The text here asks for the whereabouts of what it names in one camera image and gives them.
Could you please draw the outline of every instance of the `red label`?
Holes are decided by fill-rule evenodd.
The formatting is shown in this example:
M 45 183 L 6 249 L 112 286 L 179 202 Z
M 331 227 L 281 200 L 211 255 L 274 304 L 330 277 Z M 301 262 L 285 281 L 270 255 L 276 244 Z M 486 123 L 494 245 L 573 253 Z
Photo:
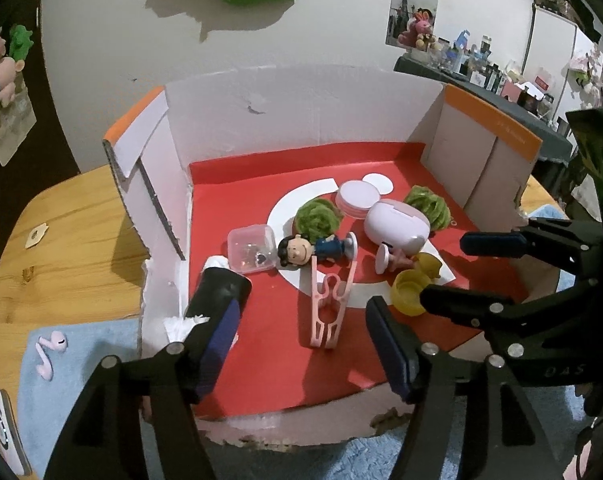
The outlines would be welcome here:
M 539 76 L 537 76 L 535 78 L 535 84 L 541 88 L 543 91 L 548 90 L 548 83 L 546 83 L 542 78 L 540 78 Z

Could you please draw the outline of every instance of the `pink plush toy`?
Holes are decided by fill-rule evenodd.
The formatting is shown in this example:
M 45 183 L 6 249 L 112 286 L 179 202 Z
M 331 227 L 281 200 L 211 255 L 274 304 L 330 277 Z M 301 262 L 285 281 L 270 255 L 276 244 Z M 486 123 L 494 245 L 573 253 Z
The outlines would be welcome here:
M 24 69 L 24 60 L 15 61 L 11 57 L 3 57 L 5 54 L 6 40 L 0 36 L 0 102 L 3 107 L 15 100 L 15 78 Z
M 416 12 L 415 21 L 410 24 L 406 32 L 402 32 L 397 41 L 403 46 L 417 46 L 417 37 L 419 34 L 426 36 L 431 34 L 433 26 L 428 21 L 429 15 L 427 12 Z

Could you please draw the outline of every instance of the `white remote control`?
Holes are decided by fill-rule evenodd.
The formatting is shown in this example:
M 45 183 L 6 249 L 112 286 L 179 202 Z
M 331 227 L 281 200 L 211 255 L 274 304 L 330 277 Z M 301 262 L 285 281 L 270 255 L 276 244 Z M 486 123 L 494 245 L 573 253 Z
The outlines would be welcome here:
M 5 390 L 0 390 L 0 452 L 13 473 L 16 475 L 31 473 L 30 465 L 19 440 L 10 399 Z

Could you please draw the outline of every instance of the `blue dress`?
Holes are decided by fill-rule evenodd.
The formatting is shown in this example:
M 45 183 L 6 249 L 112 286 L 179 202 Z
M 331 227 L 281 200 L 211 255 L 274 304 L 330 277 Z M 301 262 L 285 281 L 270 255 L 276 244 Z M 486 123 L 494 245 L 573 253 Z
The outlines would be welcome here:
M 326 241 L 326 238 L 317 238 L 314 254 L 319 262 L 329 258 L 336 261 L 344 255 L 344 242 L 337 237 L 328 241 Z

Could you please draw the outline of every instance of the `pink earbud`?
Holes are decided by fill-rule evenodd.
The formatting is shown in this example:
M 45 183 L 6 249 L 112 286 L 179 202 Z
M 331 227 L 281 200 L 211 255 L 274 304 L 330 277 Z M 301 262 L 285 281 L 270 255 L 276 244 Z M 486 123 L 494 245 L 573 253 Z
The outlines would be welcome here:
M 42 345 L 51 350 L 55 350 L 56 352 L 66 352 L 68 341 L 66 340 L 66 336 L 59 330 L 53 330 L 50 341 L 40 337 L 38 342 L 35 343 L 35 350 L 37 350 L 37 353 L 42 358 L 42 364 L 35 366 L 35 369 L 45 381 L 50 381 L 53 379 L 53 366 L 51 365 L 48 356 L 44 353 Z
M 35 343 L 35 350 L 37 350 L 37 353 L 42 358 L 42 364 L 37 365 L 35 370 L 37 370 L 37 373 L 41 375 L 43 380 L 50 381 L 53 379 L 53 367 L 51 366 L 51 362 L 49 361 L 48 356 L 44 353 L 44 349 L 40 343 Z
M 51 350 L 55 350 L 57 352 L 66 352 L 68 348 L 68 342 L 66 341 L 66 336 L 61 333 L 59 330 L 53 330 L 51 333 L 51 340 L 44 339 L 43 337 L 39 338 L 39 343 L 46 348 L 50 348 Z

